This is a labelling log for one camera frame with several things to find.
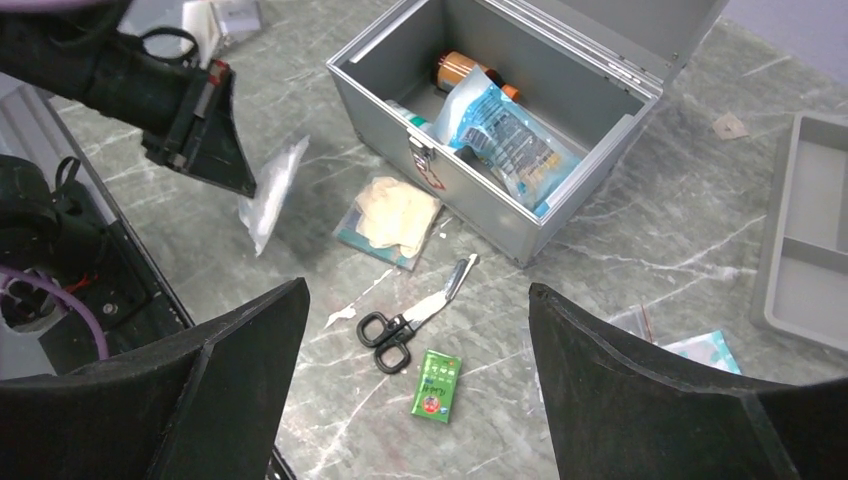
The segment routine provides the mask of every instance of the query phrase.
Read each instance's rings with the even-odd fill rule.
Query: bottle
[[[401,104],[397,103],[394,100],[387,100],[386,104],[392,107],[396,112],[401,114],[403,118],[409,120],[409,123],[418,127],[419,130],[430,135],[430,131],[433,128],[433,124],[428,122],[426,118],[416,114],[415,112],[407,110]]]
[[[517,88],[504,82],[501,75],[494,69],[485,65],[481,65],[456,50],[448,50],[436,60],[434,68],[434,83],[439,90],[450,92],[459,84],[469,73],[474,66],[480,67],[481,70],[489,77],[492,82],[498,86],[503,92],[513,101],[517,100],[520,92]]]

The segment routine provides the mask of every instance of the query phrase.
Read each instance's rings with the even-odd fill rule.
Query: scissor handle
[[[374,350],[374,363],[377,364],[377,368],[379,368],[381,372],[391,375],[400,372],[409,365],[412,361],[412,355],[410,355],[409,349],[406,348],[406,341],[410,338],[412,337],[403,334],[396,335],[377,346]],[[403,357],[394,365],[386,365],[386,362],[383,361],[383,355],[393,348],[398,349]]]
[[[394,322],[386,318],[380,312],[371,312],[368,315],[362,317],[362,320],[359,321],[359,324],[356,326],[356,336],[359,337],[359,342],[365,345],[368,348],[377,348],[378,345],[385,342],[389,337],[395,334],[396,331],[400,329],[400,327],[406,325],[406,321],[403,320],[403,317],[398,316],[402,322]],[[374,338],[368,338],[368,335],[365,334],[365,329],[368,328],[368,325],[371,325],[373,322],[380,322],[383,327],[383,331],[380,332]]]

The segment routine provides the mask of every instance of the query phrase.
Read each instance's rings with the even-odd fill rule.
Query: black scissors handle
[[[383,331],[374,338],[368,338],[365,329],[373,322],[380,322]],[[406,348],[406,342],[415,336],[415,330],[409,326],[403,315],[388,319],[380,312],[369,313],[356,326],[356,336],[359,337],[359,341],[363,345],[374,349],[374,363],[383,373],[398,373],[412,361],[412,355]],[[383,361],[383,355],[393,348],[396,348],[402,357],[394,365],[387,365]]]

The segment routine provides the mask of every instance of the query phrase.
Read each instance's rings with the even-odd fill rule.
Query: box latch
[[[412,153],[412,160],[415,162],[415,168],[420,172],[426,173],[430,171],[430,162],[433,160],[433,147],[426,145],[414,135],[409,135],[409,151]]]

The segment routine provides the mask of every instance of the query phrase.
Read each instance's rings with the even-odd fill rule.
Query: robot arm
[[[201,68],[196,42],[182,30],[119,32],[132,1],[0,0],[7,10],[0,12],[0,71],[140,128],[153,162],[252,198],[256,181],[232,115],[235,72],[220,60]],[[157,57],[144,47],[156,35],[180,36],[195,48]]]

